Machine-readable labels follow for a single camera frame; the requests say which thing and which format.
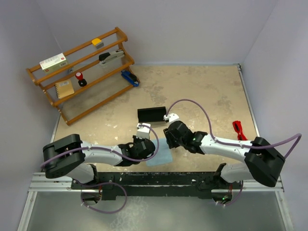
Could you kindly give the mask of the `light blue cleaning cloth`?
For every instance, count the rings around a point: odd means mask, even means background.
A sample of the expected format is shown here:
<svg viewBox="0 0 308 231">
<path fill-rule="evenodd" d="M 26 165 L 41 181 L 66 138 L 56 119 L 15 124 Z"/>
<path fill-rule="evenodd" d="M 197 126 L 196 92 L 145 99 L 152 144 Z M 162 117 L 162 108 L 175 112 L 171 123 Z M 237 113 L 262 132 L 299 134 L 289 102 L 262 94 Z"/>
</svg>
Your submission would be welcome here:
<svg viewBox="0 0 308 231">
<path fill-rule="evenodd" d="M 146 161 L 146 165 L 148 167 L 154 167 L 158 165 L 164 165 L 169 164 L 173 162 L 171 150 L 169 149 L 169 146 L 167 144 L 167 141 L 165 138 L 159 139 L 159 149 L 157 154 L 154 158 Z"/>
</svg>

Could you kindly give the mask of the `black glasses case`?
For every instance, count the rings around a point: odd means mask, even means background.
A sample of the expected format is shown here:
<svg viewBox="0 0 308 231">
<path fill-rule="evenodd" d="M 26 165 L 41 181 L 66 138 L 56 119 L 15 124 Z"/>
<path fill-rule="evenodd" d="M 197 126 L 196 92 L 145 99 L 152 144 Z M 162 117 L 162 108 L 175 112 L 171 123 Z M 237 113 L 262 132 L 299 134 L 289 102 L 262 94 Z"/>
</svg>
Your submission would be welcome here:
<svg viewBox="0 0 308 231">
<path fill-rule="evenodd" d="M 139 123 L 164 122 L 164 116 L 167 113 L 165 106 L 140 108 L 137 110 Z"/>
</svg>

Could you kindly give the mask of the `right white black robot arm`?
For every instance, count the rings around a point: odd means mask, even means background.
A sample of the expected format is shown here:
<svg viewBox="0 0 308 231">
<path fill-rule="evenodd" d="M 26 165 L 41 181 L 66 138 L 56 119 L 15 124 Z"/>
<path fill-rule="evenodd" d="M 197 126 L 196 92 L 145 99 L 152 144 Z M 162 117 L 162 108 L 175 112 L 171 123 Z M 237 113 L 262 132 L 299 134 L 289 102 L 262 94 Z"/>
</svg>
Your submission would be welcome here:
<svg viewBox="0 0 308 231">
<path fill-rule="evenodd" d="M 214 154 L 239 161 L 219 165 L 214 176 L 219 188 L 241 180 L 256 180 L 274 187 L 285 163 L 285 157 L 261 137 L 253 141 L 221 139 L 218 142 L 206 132 L 192 132 L 181 121 L 171 123 L 164 129 L 164 135 L 170 149 L 181 146 L 193 154 Z"/>
</svg>

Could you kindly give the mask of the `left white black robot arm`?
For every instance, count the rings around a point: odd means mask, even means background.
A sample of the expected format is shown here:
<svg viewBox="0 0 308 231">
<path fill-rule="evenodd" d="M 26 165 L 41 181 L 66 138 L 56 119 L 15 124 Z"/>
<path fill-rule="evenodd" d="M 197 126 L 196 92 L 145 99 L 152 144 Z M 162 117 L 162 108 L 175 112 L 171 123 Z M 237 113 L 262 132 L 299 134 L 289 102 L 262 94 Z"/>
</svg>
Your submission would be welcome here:
<svg viewBox="0 0 308 231">
<path fill-rule="evenodd" d="M 78 134 L 72 134 L 43 147 L 41 168 L 48 179 L 68 176 L 93 189 L 99 184 L 95 163 L 129 167 L 156 155 L 151 140 L 133 138 L 133 142 L 126 144 L 95 146 L 82 141 Z"/>
</svg>

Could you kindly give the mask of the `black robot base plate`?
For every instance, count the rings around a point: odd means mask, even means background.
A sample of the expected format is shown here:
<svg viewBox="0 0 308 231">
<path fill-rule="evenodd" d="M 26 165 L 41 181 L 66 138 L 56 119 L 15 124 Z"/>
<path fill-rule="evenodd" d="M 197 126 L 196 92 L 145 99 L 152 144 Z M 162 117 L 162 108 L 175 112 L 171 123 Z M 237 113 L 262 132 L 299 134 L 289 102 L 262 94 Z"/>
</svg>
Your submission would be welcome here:
<svg viewBox="0 0 308 231">
<path fill-rule="evenodd" d="M 115 200 L 117 196 L 197 197 L 211 199 L 214 190 L 219 194 L 241 188 L 237 180 L 227 183 L 217 172 L 99 172 L 93 182 L 82 186 L 73 180 L 73 190 L 97 190 L 101 187 L 102 200 Z"/>
</svg>

